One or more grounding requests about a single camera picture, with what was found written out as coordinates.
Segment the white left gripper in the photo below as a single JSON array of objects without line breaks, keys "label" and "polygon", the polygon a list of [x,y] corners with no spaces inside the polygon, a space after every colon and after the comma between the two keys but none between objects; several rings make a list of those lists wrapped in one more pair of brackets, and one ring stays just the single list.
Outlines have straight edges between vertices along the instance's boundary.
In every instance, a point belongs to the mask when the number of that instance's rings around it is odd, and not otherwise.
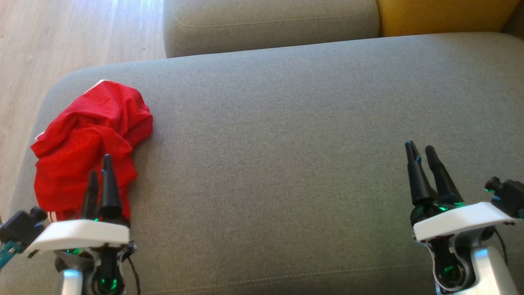
[{"label": "white left gripper", "polygon": [[136,250],[130,230],[117,222],[122,202],[113,161],[106,154],[102,163],[102,192],[99,204],[99,175],[89,173],[82,204],[82,220],[53,222],[26,249],[28,255],[54,252],[65,265],[58,272],[54,294],[125,294],[122,265]]}]

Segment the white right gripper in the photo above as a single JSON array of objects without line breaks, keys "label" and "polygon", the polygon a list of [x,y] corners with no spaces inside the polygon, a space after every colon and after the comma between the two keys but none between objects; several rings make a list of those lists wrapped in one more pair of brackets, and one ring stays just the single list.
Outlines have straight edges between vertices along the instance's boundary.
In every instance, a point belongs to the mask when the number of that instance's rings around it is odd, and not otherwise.
[{"label": "white right gripper", "polygon": [[[413,141],[405,143],[412,205],[436,200],[422,167],[422,157]],[[463,204],[433,146],[425,147],[427,164],[434,175],[438,201]],[[432,276],[437,293],[513,293],[516,284],[503,256],[485,245],[486,234],[498,225],[514,225],[508,216],[491,203],[444,211],[413,226],[414,240],[430,252]]]}]

